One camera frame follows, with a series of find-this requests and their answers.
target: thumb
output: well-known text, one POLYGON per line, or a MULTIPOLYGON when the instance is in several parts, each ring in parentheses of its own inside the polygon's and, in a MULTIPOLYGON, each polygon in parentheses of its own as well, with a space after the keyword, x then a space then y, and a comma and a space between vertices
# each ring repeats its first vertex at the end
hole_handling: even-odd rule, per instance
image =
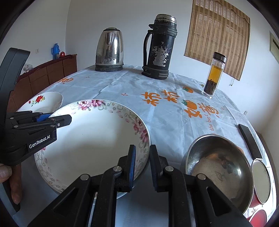
POLYGON ((3 183, 12 175, 12 168, 6 165, 0 165, 0 183, 3 183))

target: black thermos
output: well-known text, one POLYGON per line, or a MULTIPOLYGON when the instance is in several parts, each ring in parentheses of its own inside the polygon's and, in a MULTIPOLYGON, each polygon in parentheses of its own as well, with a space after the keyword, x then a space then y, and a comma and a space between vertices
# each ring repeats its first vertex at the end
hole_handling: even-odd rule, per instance
POLYGON ((158 14, 154 24, 150 24, 149 27, 152 30, 147 31, 143 43, 142 75, 165 80, 169 75, 170 57, 177 35, 176 19, 167 14, 158 14), (152 34, 152 38, 147 62, 146 46, 150 34, 152 34))

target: plastic tablecloth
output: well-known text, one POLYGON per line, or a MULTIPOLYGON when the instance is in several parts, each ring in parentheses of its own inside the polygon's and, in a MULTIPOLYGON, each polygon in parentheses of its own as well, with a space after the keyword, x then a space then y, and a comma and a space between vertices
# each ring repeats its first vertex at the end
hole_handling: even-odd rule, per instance
MULTIPOLYGON (((253 160, 238 129, 238 124, 246 125, 268 169, 271 193, 264 205, 249 208, 244 215, 249 217, 257 208, 263 207, 269 219, 276 209, 274 176, 264 147, 245 115, 220 90, 216 90, 212 99, 204 97, 201 94, 204 84, 194 79, 169 73, 166 80, 155 80, 141 72, 141 67, 131 65, 124 65, 118 72, 96 72, 95 66, 91 66, 59 80, 39 94, 60 92, 62 106, 79 100, 104 99, 129 107, 147 125, 159 155, 165 156, 176 168, 180 168, 191 143, 197 137, 211 133, 239 146, 251 164, 253 160)), ((13 215, 20 227, 27 226, 58 196, 40 176, 33 156, 22 163, 22 181, 21 209, 13 215)), ((1 190, 0 197, 7 204, 1 190)), ((168 194, 154 191, 150 166, 142 173, 133 191, 117 200, 116 226, 168 226, 168 194)))

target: blue thermos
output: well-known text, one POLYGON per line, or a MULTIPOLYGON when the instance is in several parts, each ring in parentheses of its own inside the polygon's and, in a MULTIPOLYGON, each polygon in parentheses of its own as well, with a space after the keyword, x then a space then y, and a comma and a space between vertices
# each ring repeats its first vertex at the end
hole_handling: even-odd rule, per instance
POLYGON ((53 48, 51 48, 51 54, 53 55, 53 60, 58 59, 59 58, 59 46, 58 43, 54 44, 53 48))

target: thermos base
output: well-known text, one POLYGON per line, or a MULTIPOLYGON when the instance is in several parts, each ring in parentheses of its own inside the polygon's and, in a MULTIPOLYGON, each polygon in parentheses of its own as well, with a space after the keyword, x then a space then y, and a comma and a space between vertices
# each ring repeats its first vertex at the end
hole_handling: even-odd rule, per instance
POLYGON ((143 66, 143 72, 142 75, 145 75, 147 77, 157 79, 157 80, 165 80, 169 76, 168 70, 159 70, 159 69, 153 69, 149 68, 147 66, 143 66))
POLYGON ((116 71, 121 71, 122 69, 123 69, 123 66, 111 67, 111 68, 100 68, 98 66, 95 67, 95 71, 98 71, 98 72, 116 72, 116 71))

